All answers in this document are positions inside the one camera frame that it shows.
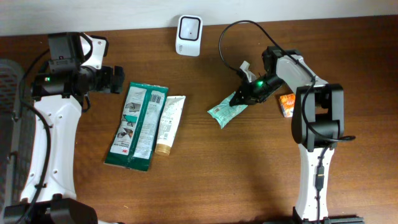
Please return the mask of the teal wet wipes pack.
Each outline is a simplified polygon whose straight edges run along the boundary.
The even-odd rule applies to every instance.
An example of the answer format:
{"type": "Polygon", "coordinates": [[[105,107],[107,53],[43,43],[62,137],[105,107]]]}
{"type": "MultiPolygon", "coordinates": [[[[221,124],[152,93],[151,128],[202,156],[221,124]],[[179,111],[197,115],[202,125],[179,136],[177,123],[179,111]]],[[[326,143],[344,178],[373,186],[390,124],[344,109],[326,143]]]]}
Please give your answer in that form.
{"type": "Polygon", "coordinates": [[[230,106],[229,102],[235,94],[236,92],[234,91],[220,104],[208,110],[208,113],[218,122],[221,129],[223,129],[234,117],[242,113],[248,107],[247,105],[230,106]]]}

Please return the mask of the small orange white box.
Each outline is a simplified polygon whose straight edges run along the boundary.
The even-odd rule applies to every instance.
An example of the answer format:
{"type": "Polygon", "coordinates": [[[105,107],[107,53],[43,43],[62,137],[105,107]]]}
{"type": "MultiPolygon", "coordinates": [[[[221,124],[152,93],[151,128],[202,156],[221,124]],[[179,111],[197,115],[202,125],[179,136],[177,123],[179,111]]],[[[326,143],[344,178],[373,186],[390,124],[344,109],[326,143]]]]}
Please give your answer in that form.
{"type": "Polygon", "coordinates": [[[285,118],[291,118],[294,112],[295,94],[282,95],[279,97],[279,104],[285,118]]]}

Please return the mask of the white Pantene conditioner tube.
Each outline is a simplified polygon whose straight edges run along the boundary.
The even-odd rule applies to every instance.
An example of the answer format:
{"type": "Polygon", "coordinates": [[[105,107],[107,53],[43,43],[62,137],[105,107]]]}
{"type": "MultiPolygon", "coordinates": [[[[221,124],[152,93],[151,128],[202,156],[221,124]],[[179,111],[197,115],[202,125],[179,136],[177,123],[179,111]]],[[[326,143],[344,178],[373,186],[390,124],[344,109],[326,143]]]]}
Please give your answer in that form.
{"type": "Polygon", "coordinates": [[[168,96],[160,117],[155,153],[169,156],[182,116],[186,96],[168,96]]]}

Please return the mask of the green white 3M pouch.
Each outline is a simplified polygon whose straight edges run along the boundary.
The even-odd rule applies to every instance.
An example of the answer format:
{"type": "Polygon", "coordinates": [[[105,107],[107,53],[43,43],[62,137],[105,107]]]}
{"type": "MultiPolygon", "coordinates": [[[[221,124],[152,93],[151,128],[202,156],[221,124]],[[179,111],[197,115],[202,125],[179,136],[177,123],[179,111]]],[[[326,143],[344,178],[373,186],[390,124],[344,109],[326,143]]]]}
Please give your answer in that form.
{"type": "Polygon", "coordinates": [[[148,171],[169,89],[131,82],[106,165],[148,171]]]}

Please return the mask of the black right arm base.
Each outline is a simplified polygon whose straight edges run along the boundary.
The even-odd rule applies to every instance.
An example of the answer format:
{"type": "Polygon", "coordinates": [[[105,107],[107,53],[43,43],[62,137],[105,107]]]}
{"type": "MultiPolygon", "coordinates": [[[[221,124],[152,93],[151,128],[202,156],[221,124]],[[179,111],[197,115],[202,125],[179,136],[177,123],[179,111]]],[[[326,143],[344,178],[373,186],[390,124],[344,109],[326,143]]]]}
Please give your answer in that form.
{"type": "Polygon", "coordinates": [[[358,216],[328,217],[320,221],[300,220],[294,217],[285,220],[263,222],[263,224],[365,224],[365,221],[363,217],[358,216]]]}

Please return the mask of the left black and white arm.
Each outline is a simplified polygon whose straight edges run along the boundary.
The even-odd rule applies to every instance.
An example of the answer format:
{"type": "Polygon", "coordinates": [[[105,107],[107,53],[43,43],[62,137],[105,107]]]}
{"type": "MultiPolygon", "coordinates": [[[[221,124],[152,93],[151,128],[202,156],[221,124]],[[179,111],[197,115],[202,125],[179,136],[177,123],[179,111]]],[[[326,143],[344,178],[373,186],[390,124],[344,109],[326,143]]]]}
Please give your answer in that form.
{"type": "Polygon", "coordinates": [[[76,199],[73,160],[78,122],[90,107],[90,92],[120,94],[122,67],[104,66],[107,38],[84,32],[48,36],[50,54],[30,94],[18,90],[22,106],[35,116],[30,169],[17,205],[3,211],[4,223],[100,223],[96,211],[76,199]]]}

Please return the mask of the right black and white arm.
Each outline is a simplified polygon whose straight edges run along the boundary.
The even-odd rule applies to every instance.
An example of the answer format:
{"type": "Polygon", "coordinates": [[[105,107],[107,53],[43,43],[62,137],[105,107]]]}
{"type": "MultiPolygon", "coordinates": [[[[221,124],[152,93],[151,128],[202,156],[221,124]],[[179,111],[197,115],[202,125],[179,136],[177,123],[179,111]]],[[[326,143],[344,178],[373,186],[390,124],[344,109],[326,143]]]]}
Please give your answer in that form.
{"type": "Polygon", "coordinates": [[[326,205],[328,172],[338,142],[344,141],[344,93],[339,84],[319,78],[296,50],[268,47],[262,54],[266,76],[257,78],[243,62],[243,83],[232,106],[255,105],[282,85],[295,95],[291,130],[300,151],[300,192],[293,207],[294,223],[352,223],[357,218],[331,217],[326,205]]]}

